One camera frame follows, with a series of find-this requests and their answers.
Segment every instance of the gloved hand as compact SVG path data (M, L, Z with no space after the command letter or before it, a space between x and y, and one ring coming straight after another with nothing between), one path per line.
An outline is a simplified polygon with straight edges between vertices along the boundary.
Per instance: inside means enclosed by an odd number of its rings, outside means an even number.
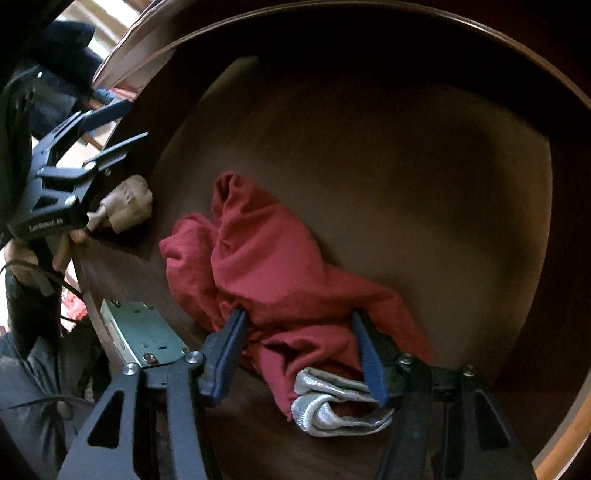
M52 262L53 269L56 271L64 271L72 259L70 240L77 244L84 243L86 241L86 231L84 229L74 230L69 233L64 233L61 236L59 248L53 257ZM4 260L6 263L11 260L24 260L35 265L39 264L35 253L33 253L26 244L20 243L15 239L10 240L4 248ZM11 266L11 270L13 275L22 285L38 288L38 284L35 281L30 268L13 265Z

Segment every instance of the cable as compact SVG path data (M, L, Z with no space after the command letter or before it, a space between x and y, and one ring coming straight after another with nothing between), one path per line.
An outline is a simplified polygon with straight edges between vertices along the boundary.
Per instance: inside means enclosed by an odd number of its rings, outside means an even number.
M26 260L9 260L8 262L6 262L6 265L4 265L2 268L0 268L0 274L2 274L2 272L4 270L11 267L12 265L19 265L20 267L28 267L31 270L36 270L36 271L44 274L52 282L57 283L60 287L64 287L66 290L71 291L79 299L84 301L84 299L82 298L82 293L78 289L72 287L72 285L70 285L68 282L63 280L60 276L58 276L57 274L55 274L53 272L46 270L43 267L40 267L37 264L27 262Z
M69 319L68 317L64 317L63 315L60 315L60 318L62 320L67 320L68 322L78 323L78 320L72 320L72 319Z

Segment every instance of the red object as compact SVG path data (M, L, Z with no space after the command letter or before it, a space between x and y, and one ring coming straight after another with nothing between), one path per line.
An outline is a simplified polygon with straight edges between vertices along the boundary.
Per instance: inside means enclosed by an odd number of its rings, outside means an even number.
M66 311L66 317L72 322L79 322L88 315L84 302L69 290L62 292L61 304Z
M220 330L233 307L248 311L245 353L286 416L304 367L361 378L349 329L355 308L365 308L402 350L430 360L428 343L398 294L323 261L306 226L253 182L222 174L212 214L213 220L188 215L160 242L168 285L209 331Z

